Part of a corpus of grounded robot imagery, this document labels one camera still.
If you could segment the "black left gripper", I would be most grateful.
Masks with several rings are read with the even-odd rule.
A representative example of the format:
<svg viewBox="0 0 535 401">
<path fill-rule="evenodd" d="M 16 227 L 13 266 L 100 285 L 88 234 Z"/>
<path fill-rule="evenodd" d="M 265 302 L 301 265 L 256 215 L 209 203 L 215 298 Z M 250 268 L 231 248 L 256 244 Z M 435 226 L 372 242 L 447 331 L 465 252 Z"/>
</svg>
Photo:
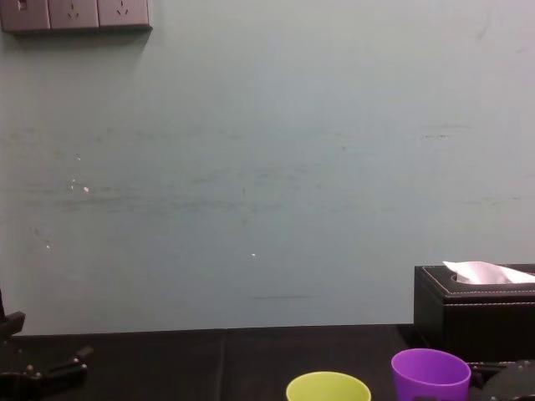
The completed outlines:
<svg viewBox="0 0 535 401">
<path fill-rule="evenodd" d="M 0 293 L 0 333 L 12 336 L 23 330 L 26 314 L 21 311 L 6 314 Z M 93 348 L 85 346 L 73 356 L 52 367 L 37 370 L 28 365 L 23 372 L 1 373 L 1 400 L 40 400 L 43 387 L 76 387 L 87 378 L 88 360 Z"/>
</svg>

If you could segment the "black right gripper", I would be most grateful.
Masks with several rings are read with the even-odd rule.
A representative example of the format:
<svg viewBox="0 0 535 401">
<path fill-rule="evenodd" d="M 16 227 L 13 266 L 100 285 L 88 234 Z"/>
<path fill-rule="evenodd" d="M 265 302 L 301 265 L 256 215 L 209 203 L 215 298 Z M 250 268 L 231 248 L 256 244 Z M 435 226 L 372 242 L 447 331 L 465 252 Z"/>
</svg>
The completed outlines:
<svg viewBox="0 0 535 401">
<path fill-rule="evenodd" d="M 468 363 L 480 400 L 534 400 L 534 361 Z"/>
</svg>

